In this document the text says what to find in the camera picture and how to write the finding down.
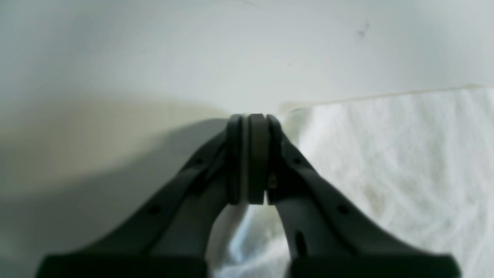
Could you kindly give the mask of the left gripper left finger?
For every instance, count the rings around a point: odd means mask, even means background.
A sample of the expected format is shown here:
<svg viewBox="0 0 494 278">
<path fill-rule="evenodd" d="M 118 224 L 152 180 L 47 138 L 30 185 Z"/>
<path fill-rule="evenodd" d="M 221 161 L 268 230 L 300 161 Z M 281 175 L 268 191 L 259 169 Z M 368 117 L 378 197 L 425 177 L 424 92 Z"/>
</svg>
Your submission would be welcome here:
<svg viewBox="0 0 494 278">
<path fill-rule="evenodd" d="M 242 116 L 201 146 L 125 223 L 94 244 L 43 260 L 39 278 L 208 278 L 215 220 L 240 201 Z"/>
</svg>

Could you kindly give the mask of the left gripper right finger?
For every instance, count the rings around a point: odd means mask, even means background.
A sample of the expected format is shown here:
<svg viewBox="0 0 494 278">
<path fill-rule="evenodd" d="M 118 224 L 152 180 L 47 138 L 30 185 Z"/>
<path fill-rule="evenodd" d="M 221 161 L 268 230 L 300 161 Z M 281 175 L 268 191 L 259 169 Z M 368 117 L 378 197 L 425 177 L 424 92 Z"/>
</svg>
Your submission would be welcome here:
<svg viewBox="0 0 494 278">
<path fill-rule="evenodd" d="M 455 259 L 386 232 L 322 178 L 278 120 L 247 117 L 247 200 L 275 206 L 289 245 L 289 278 L 460 278 Z"/>
</svg>

